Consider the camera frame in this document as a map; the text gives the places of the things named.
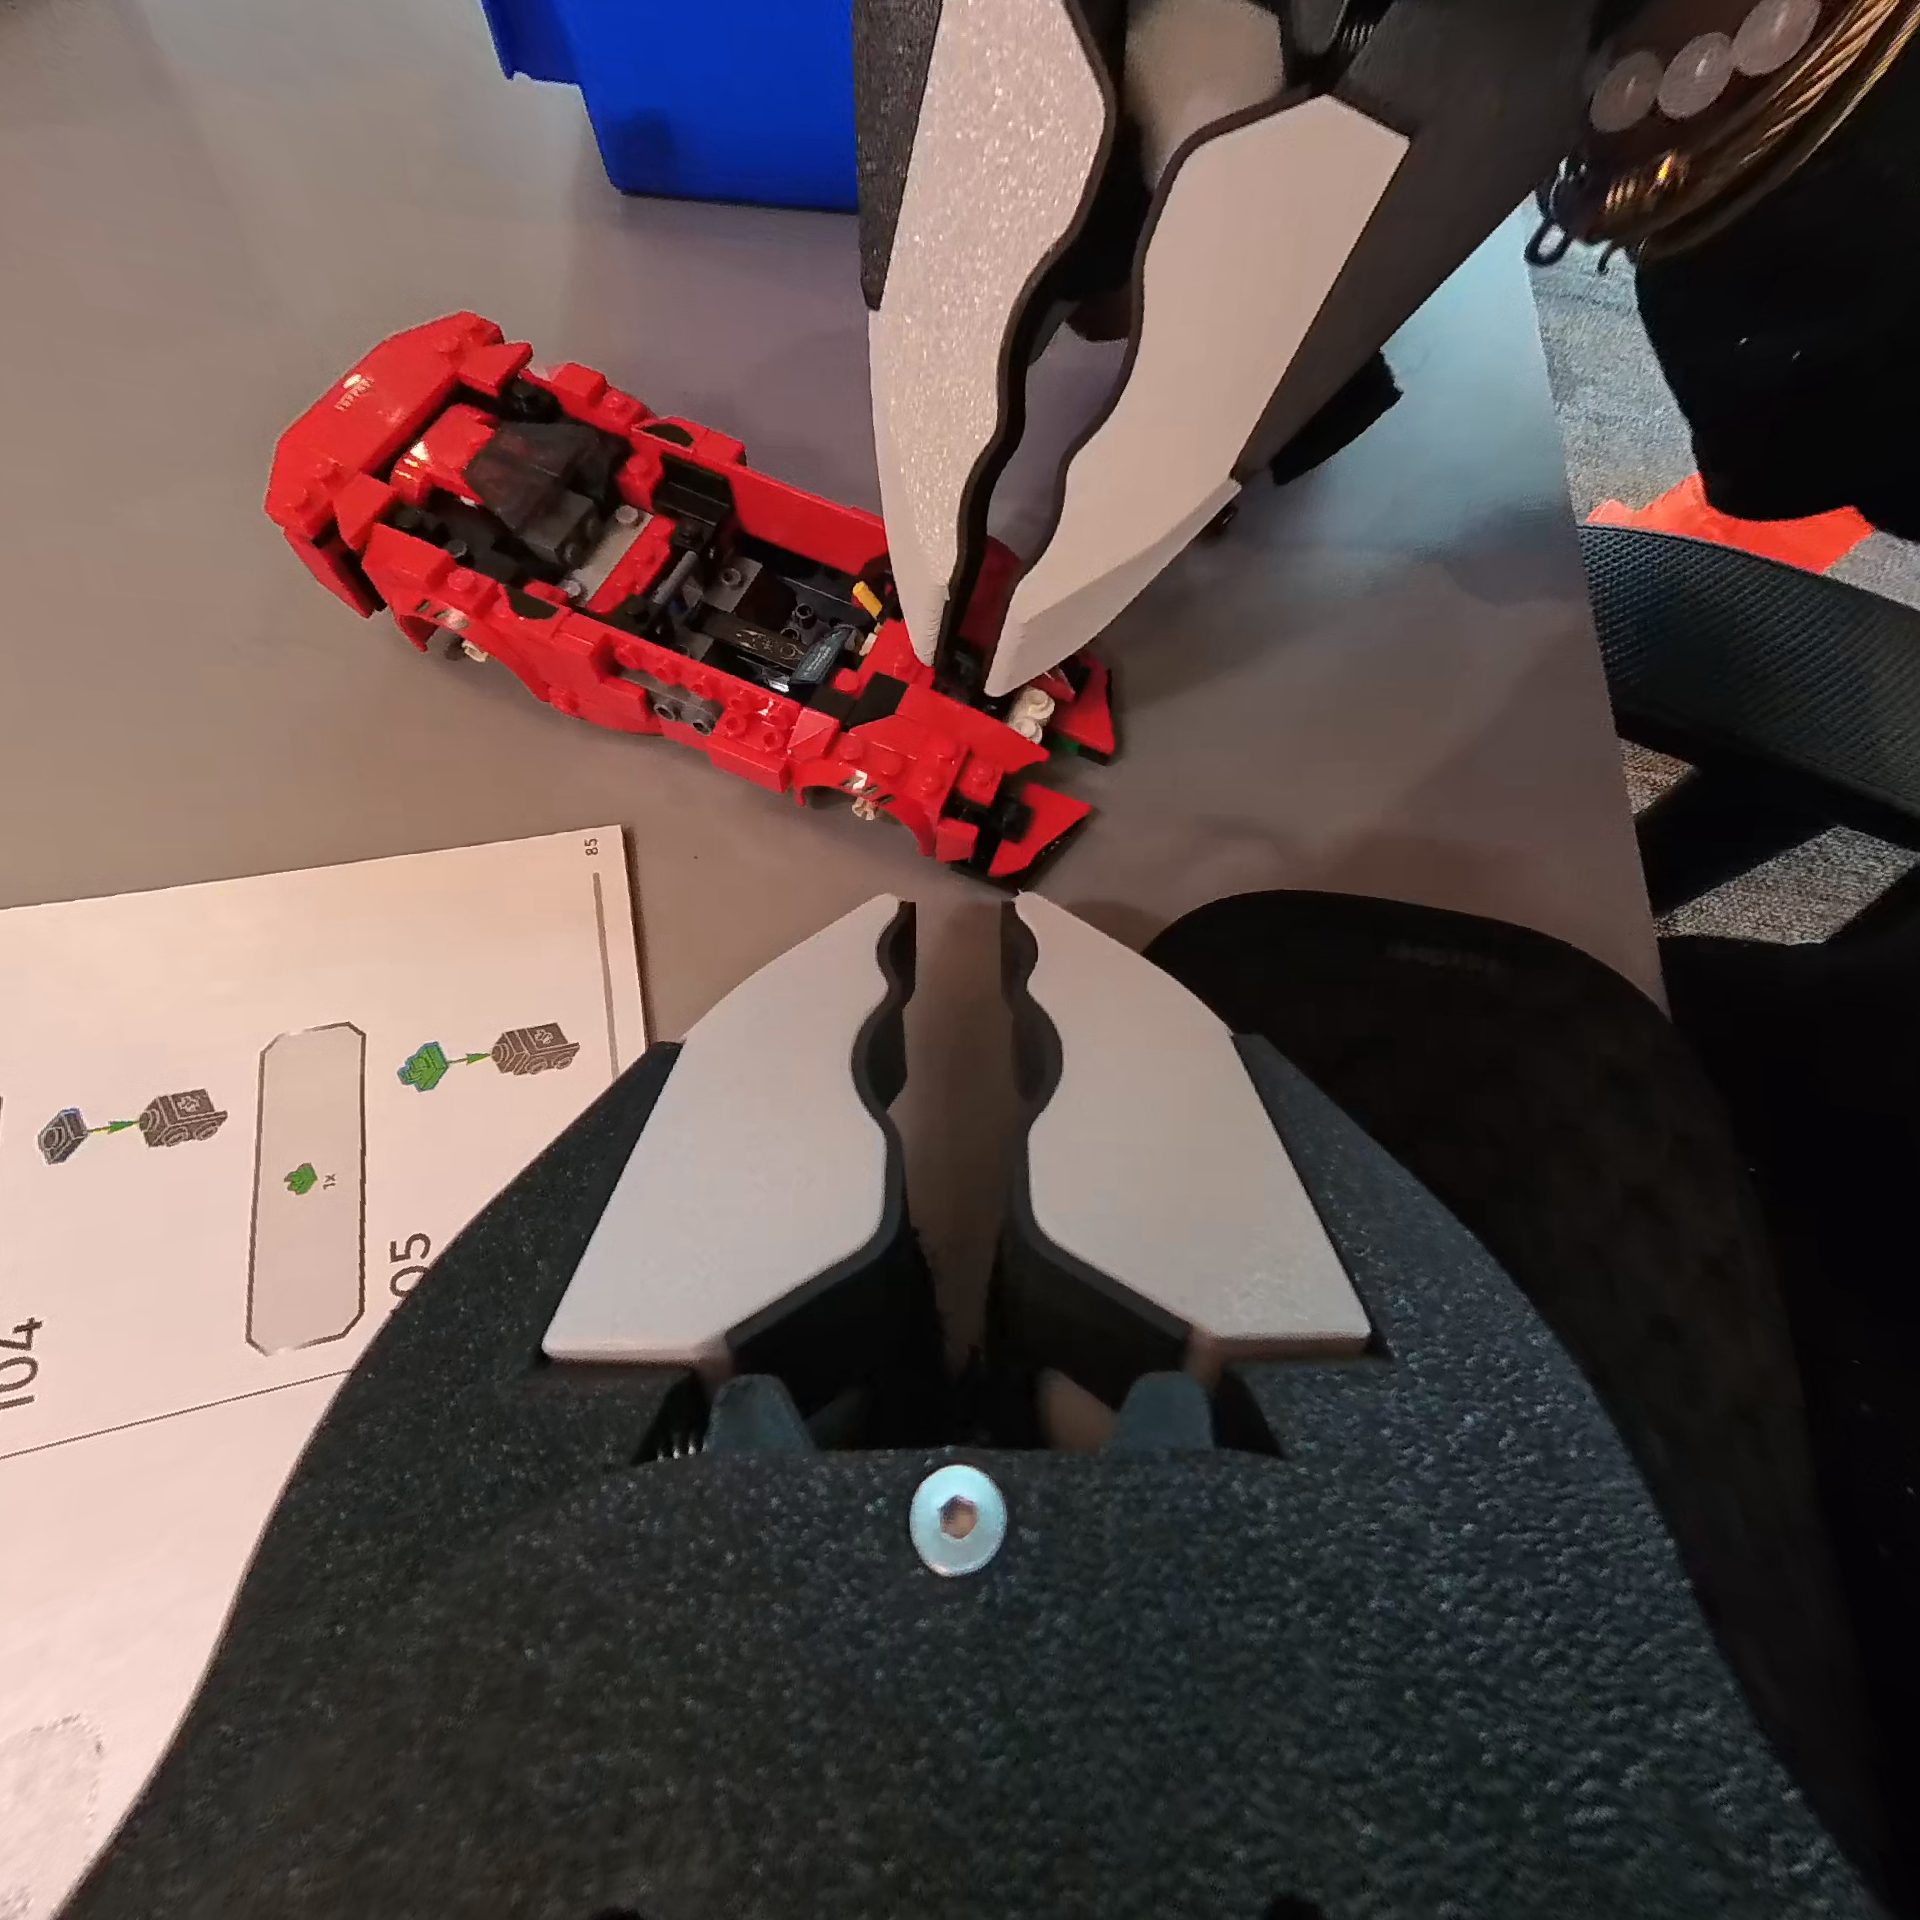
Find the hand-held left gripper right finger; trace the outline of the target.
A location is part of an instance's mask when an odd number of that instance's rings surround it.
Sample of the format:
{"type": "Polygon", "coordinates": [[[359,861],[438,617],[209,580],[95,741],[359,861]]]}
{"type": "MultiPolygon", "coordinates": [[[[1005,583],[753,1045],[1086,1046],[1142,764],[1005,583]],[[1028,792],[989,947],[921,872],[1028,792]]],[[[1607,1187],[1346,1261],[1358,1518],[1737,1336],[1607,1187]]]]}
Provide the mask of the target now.
{"type": "Polygon", "coordinates": [[[1263,1095],[1278,1055],[1065,907],[1002,915],[1025,1133],[993,1356],[1118,1404],[1150,1374],[1356,1357],[1372,1324],[1263,1095]]]}

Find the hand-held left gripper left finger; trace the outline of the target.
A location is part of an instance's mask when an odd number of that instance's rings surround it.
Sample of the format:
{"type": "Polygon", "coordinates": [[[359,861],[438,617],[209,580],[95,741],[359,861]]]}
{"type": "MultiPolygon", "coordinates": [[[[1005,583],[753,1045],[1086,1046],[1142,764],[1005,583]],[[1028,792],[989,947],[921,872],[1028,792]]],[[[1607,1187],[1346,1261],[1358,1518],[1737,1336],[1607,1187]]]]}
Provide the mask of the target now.
{"type": "Polygon", "coordinates": [[[549,1360],[774,1375],[798,1404],[941,1379],[892,1118],[915,982],[916,907],[877,896],[686,1032],[543,1331],[549,1360]]]}

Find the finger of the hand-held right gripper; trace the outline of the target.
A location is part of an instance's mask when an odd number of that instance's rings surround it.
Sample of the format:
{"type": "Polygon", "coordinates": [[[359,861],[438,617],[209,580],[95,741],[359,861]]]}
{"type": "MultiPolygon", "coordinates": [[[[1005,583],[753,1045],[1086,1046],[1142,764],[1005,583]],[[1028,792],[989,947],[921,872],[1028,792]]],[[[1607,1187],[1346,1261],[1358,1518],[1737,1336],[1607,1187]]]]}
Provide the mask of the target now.
{"type": "Polygon", "coordinates": [[[1236,497],[1243,449],[1405,152],[1404,133],[1319,95],[1201,135],[1173,161],[1138,260],[1132,361],[1063,470],[993,694],[1101,633],[1236,497]]]}
{"type": "Polygon", "coordinates": [[[901,617],[939,665],[1025,364],[1118,133],[1123,5],[869,3],[869,364],[901,617]]]}

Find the blue plastic bin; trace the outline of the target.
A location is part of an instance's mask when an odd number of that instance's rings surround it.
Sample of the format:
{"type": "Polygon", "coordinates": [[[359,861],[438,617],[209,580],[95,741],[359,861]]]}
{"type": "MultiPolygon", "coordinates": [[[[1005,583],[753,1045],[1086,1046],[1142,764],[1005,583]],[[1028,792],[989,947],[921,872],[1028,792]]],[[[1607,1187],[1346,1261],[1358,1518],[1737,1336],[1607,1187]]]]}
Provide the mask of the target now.
{"type": "Polygon", "coordinates": [[[850,3],[485,3],[509,78],[573,86],[614,189],[852,213],[850,3]]]}

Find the lego instruction booklet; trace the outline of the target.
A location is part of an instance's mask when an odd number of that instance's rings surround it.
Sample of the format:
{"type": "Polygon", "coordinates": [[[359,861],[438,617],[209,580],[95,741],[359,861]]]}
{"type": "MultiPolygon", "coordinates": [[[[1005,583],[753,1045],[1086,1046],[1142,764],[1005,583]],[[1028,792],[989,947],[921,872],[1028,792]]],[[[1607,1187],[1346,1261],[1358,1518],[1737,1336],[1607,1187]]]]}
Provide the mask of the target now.
{"type": "Polygon", "coordinates": [[[131,1809],[371,1339],[645,1041],[617,827],[4,912],[4,1915],[131,1809]]]}

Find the red lego car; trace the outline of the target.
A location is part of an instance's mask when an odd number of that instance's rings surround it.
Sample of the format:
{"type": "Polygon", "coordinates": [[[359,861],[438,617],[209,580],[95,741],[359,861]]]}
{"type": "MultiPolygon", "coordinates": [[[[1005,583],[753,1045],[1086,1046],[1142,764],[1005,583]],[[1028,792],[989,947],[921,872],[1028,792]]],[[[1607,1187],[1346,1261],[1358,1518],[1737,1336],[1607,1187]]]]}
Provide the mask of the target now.
{"type": "Polygon", "coordinates": [[[1050,765],[1110,760],[1091,648],[986,691],[1012,590],[997,540],[941,663],[916,655],[881,516],[469,311],[375,345],[281,437],[266,511],[302,564],[418,648],[549,709],[661,735],[804,807],[897,822],[1017,888],[1093,819],[1050,765]]]}

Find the person's right forearm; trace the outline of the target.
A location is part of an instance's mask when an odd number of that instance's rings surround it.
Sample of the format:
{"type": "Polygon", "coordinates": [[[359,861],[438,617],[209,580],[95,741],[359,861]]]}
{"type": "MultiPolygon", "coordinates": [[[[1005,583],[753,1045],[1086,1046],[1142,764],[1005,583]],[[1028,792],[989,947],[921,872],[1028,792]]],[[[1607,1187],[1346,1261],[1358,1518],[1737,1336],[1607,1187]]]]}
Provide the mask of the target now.
{"type": "Polygon", "coordinates": [[[1831,140],[1636,302],[1710,503],[1854,510],[1917,540],[1917,47],[1831,140]]]}

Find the black dimpled pad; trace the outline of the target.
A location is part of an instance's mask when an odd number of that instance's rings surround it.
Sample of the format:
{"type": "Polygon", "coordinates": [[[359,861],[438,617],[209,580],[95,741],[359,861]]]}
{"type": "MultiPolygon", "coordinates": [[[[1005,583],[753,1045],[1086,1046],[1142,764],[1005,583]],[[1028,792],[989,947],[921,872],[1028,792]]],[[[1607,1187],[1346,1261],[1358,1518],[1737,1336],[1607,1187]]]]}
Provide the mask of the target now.
{"type": "Polygon", "coordinates": [[[1381,899],[1225,896],[1146,957],[1299,1067],[1523,1288],[1636,1459],[1766,1740],[1897,1903],[1781,1261],[1679,1028],[1533,928],[1381,899]]]}

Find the orange flat panel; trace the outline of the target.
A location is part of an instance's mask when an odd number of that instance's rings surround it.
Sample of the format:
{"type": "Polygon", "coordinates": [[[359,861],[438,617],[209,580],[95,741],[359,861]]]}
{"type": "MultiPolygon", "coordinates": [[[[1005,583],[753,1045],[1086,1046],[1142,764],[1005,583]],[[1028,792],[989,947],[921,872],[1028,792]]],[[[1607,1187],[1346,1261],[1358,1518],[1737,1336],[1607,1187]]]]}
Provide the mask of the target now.
{"type": "Polygon", "coordinates": [[[1707,501],[1699,470],[1641,507],[1630,507],[1609,496],[1591,510],[1587,523],[1695,540],[1812,573],[1831,573],[1874,534],[1871,523],[1855,510],[1801,518],[1741,518],[1719,511],[1707,501]]]}

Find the black mesh office chair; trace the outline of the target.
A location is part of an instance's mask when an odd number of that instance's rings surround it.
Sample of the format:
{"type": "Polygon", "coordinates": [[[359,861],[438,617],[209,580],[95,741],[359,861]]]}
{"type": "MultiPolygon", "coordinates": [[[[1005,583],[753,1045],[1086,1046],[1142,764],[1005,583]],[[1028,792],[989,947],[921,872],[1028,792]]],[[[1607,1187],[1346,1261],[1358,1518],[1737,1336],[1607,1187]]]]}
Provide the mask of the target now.
{"type": "Polygon", "coordinates": [[[1725,543],[1580,528],[1617,731],[1687,765],[1636,824],[1661,918],[1842,827],[1917,851],[1917,613],[1725,543]]]}

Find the person's black clothing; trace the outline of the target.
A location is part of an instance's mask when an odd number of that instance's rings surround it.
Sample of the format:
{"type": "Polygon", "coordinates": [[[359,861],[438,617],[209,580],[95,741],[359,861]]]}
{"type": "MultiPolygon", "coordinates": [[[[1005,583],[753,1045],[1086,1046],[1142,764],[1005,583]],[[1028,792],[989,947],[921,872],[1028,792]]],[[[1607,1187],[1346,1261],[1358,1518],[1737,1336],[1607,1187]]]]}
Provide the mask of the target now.
{"type": "Polygon", "coordinates": [[[1855,1623],[1897,1908],[1917,1843],[1916,928],[1663,939],[1670,1020],[1761,1190],[1855,1623]]]}

